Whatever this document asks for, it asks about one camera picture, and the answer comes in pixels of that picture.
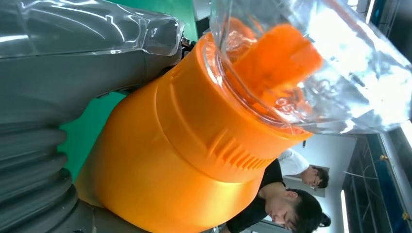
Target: person in white shirt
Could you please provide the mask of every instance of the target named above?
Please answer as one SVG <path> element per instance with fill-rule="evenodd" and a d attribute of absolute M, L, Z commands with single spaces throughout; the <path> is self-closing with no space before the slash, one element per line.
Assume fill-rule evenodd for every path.
<path fill-rule="evenodd" d="M 309 162 L 298 152 L 288 149 L 278 157 L 282 176 L 300 175 L 302 182 L 314 188 L 326 188 L 329 182 L 327 171 L 310 166 Z"/>

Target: green panel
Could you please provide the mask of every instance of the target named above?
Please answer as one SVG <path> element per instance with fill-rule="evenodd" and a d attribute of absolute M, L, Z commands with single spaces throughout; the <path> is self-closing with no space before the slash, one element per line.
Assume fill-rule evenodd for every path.
<path fill-rule="evenodd" d="M 58 149 L 68 155 L 66 168 L 71 171 L 73 180 L 76 179 L 112 109 L 124 97 L 125 95 L 112 92 L 101 99 L 94 99 L 77 120 L 60 127 L 67 132 L 67 140 Z"/>
<path fill-rule="evenodd" d="M 173 15 L 184 21 L 185 37 L 197 41 L 191 0 L 114 0 L 113 2 Z M 61 127 L 67 132 L 68 138 L 58 149 L 64 151 L 69 157 L 66 168 L 71 171 L 73 180 L 76 179 L 110 112 L 123 98 L 124 95 L 110 93 L 101 99 L 94 99 L 80 118 Z"/>

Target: transparent plastic film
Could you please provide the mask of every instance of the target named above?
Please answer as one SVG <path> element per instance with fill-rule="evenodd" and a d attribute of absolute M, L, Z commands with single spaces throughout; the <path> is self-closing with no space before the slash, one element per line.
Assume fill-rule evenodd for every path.
<path fill-rule="evenodd" d="M 289 133 L 377 133 L 411 118 L 412 68 L 335 0 L 214 0 L 222 74 L 238 99 Z"/>
<path fill-rule="evenodd" d="M 112 54 L 142 50 L 174 55 L 182 22 L 104 0 L 0 2 L 0 58 Z"/>

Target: black hair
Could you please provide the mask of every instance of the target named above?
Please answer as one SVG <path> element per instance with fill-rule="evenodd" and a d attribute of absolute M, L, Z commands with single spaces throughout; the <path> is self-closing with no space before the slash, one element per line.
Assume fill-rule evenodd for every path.
<path fill-rule="evenodd" d="M 321 167 L 313 166 L 313 169 L 316 169 L 318 171 L 319 179 L 322 180 L 321 182 L 319 182 L 317 188 L 326 188 L 329 184 L 329 173 Z"/>
<path fill-rule="evenodd" d="M 300 189 L 288 191 L 297 193 L 299 198 L 295 205 L 294 233 L 312 233 L 318 227 L 330 226 L 330 218 L 322 212 L 321 205 L 314 196 Z"/>

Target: man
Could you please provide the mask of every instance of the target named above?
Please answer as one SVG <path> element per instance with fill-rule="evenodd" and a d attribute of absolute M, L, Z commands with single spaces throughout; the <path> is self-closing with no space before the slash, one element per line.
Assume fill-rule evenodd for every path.
<path fill-rule="evenodd" d="M 265 170 L 255 199 L 229 220 L 221 233 L 239 233 L 269 215 L 275 224 L 295 233 L 311 233 L 330 225 L 315 197 L 299 189 L 287 189 L 276 159 Z"/>
<path fill-rule="evenodd" d="M 280 168 L 284 176 L 300 175 L 302 182 L 314 188 L 326 188 L 329 174 L 320 167 L 310 166 L 309 162 L 298 152 L 288 149 L 279 158 Z"/>

